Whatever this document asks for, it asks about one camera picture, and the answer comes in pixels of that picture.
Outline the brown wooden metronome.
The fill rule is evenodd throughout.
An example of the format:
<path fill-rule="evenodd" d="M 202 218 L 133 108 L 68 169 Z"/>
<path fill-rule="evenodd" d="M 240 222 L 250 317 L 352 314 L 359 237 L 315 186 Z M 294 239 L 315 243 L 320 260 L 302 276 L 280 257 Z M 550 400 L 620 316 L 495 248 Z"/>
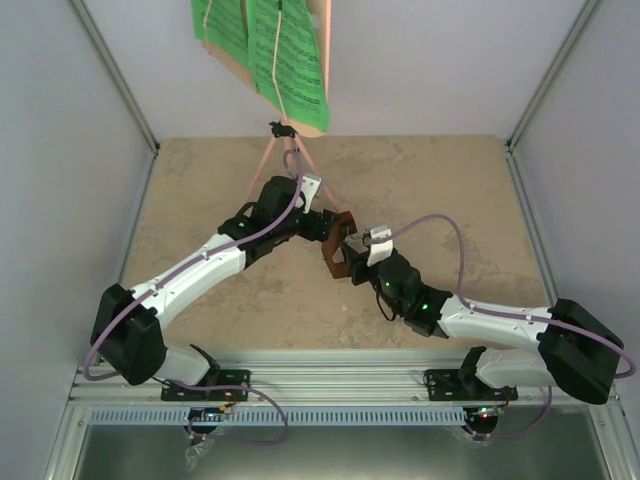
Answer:
<path fill-rule="evenodd" d="M 344 211 L 337 215 L 327 239 L 321 246 L 323 259 L 333 279 L 343 279 L 348 276 L 346 261 L 342 253 L 342 243 L 347 237 L 357 232 L 357 224 L 350 211 Z"/>

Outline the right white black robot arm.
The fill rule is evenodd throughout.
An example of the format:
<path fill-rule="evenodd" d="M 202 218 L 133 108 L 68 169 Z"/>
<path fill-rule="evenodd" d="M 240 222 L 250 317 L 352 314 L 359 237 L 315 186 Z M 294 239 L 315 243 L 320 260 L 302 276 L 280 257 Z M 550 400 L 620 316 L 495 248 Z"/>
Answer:
<path fill-rule="evenodd" d="M 352 283 L 371 284 L 387 320 L 401 318 L 425 337 L 479 341 L 458 371 L 467 397 L 506 386 L 556 386 L 585 403 L 607 402 L 624 345 L 579 303 L 560 299 L 522 309 L 473 303 L 425 284 L 397 251 L 378 262 L 368 249 L 341 252 Z"/>

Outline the clear plastic metronome cover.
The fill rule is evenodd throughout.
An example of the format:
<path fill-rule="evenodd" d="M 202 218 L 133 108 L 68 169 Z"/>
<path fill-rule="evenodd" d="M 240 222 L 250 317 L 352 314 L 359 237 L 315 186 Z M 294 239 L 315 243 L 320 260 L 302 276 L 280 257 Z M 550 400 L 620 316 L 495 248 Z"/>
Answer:
<path fill-rule="evenodd" d="M 364 234 L 356 232 L 344 238 L 341 248 L 347 257 L 354 257 L 367 252 L 367 245 L 364 242 Z"/>

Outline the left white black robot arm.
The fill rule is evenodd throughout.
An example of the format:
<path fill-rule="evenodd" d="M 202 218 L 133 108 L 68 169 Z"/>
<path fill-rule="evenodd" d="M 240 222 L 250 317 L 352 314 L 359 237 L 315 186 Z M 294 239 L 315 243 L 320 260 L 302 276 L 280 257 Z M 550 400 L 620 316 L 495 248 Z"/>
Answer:
<path fill-rule="evenodd" d="M 227 219 L 198 250 L 131 289 L 119 284 L 101 296 L 90 337 L 92 351 L 130 385 L 154 377 L 176 380 L 197 399 L 213 396 L 219 366 L 196 345 L 170 346 L 163 332 L 187 306 L 241 273 L 290 238 L 327 240 L 334 212 L 315 211 L 320 177 L 272 177 L 255 202 Z"/>

